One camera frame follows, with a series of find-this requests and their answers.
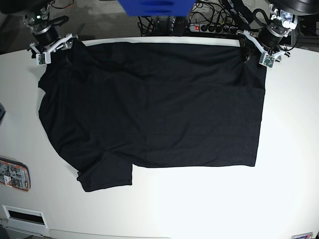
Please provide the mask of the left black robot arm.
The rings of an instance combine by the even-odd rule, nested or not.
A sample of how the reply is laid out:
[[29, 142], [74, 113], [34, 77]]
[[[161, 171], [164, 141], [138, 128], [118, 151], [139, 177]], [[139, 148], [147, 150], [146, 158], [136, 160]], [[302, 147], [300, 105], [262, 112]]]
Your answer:
[[256, 22], [259, 29], [238, 25], [242, 36], [240, 48], [243, 62], [253, 55], [259, 64], [272, 68], [283, 55], [290, 57], [295, 48], [319, 47], [319, 2], [317, 0], [269, 0], [269, 12], [235, 9], [248, 23]]

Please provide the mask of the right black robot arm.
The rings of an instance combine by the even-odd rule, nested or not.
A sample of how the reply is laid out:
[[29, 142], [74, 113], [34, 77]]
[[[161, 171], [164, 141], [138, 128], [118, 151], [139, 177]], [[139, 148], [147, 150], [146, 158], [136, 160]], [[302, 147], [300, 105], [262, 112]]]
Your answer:
[[68, 50], [73, 46], [73, 41], [78, 35], [67, 34], [60, 36], [56, 27], [61, 27], [68, 22], [66, 15], [50, 19], [50, 9], [53, 0], [2, 0], [0, 12], [5, 15], [21, 16], [23, 24], [27, 26], [36, 42], [29, 45], [32, 58], [37, 65], [51, 63], [51, 54], [59, 50]]

